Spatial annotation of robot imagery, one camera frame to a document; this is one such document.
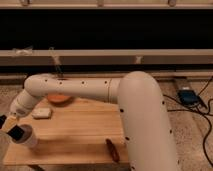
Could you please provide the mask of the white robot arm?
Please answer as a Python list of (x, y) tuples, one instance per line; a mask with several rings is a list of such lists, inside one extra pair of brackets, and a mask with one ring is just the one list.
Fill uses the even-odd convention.
[(25, 80), (9, 113), (23, 118), (49, 93), (116, 104), (131, 171), (181, 171), (163, 93), (151, 75), (135, 71), (121, 78), (65, 80), (33, 75)]

